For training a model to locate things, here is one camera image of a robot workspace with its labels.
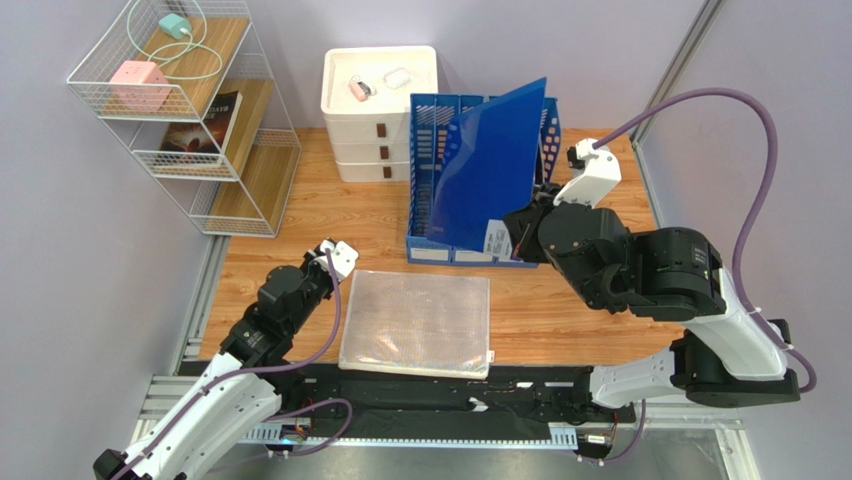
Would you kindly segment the white mesh zipper pouch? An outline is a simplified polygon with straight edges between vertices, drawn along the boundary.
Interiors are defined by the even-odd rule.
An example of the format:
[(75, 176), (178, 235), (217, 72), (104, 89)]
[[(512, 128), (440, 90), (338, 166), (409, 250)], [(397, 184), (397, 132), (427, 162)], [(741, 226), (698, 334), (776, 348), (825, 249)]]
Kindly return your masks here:
[(483, 380), (490, 352), (489, 279), (354, 272), (341, 369)]

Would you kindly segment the blue folder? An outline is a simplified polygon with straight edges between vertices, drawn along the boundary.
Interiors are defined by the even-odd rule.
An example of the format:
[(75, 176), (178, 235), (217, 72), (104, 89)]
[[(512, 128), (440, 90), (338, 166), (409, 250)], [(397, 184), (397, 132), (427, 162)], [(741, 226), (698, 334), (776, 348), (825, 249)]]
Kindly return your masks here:
[(546, 88), (541, 77), (450, 120), (428, 240), (513, 258), (504, 217), (532, 199)]

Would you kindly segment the white three drawer organizer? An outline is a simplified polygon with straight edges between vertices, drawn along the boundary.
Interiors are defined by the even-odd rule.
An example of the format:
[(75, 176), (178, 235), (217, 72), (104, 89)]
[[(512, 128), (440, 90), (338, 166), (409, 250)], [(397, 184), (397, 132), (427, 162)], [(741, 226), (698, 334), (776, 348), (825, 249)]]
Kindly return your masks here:
[[(383, 76), (405, 67), (413, 80), (388, 89)], [(358, 102), (348, 83), (358, 75), (374, 95)], [(335, 48), (324, 57), (320, 108), (339, 176), (349, 183), (406, 182), (411, 95), (439, 91), (436, 50), (427, 45)]]

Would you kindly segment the pink correction tape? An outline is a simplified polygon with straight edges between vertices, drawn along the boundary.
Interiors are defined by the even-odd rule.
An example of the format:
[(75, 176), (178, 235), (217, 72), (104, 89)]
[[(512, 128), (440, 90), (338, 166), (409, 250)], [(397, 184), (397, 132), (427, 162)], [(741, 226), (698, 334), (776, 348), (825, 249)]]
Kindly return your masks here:
[(349, 90), (358, 102), (365, 102), (374, 95), (372, 87), (364, 82), (360, 76), (354, 75), (349, 83)]

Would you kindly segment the blue file organizer rack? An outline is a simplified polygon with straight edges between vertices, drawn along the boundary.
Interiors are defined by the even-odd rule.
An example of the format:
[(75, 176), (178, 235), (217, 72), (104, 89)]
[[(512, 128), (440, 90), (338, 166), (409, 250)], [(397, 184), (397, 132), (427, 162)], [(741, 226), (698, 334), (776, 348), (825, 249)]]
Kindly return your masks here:
[[(410, 208), (406, 234), (407, 258), (411, 263), (450, 266), (524, 266), (513, 256), (500, 260), (480, 252), (463, 250), (430, 241), (425, 229), (431, 212), (434, 185), (441, 173), (450, 120), (496, 96), (472, 94), (411, 95), (410, 120)], [(538, 186), (550, 181), (561, 147), (558, 102), (545, 96), (538, 140), (532, 197)]]

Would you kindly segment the clear plastic bag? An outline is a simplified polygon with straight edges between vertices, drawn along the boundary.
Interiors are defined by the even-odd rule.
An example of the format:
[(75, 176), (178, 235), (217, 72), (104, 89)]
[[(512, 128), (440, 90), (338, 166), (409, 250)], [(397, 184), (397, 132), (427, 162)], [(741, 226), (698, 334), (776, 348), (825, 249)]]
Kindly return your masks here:
[(410, 84), (413, 75), (405, 67), (397, 67), (383, 76), (384, 85), (391, 90), (398, 90)]

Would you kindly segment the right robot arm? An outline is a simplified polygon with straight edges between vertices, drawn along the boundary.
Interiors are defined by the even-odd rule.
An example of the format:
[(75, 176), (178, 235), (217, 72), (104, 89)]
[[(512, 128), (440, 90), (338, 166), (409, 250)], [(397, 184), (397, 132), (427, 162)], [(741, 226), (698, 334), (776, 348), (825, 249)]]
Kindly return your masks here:
[(785, 324), (758, 327), (700, 232), (634, 233), (611, 209), (568, 203), (530, 205), (504, 220), (517, 257), (551, 265), (589, 308), (684, 329), (656, 354), (588, 368), (574, 386), (577, 404), (616, 409), (677, 393), (715, 408), (799, 400), (796, 373), (773, 341)]

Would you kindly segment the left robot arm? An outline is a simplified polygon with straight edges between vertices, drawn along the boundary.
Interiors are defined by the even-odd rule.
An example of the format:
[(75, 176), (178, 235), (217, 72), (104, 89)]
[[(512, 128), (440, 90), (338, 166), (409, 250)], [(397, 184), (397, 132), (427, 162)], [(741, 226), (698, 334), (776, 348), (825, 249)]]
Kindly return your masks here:
[[(95, 477), (202, 478), (239, 439), (287, 405), (304, 380), (301, 368), (330, 349), (341, 325), (340, 285), (358, 258), (348, 243), (325, 239), (301, 265), (272, 269), (192, 387), (139, 440), (101, 453)], [(327, 340), (307, 359), (287, 361), (295, 336), (328, 299), (335, 320)]]

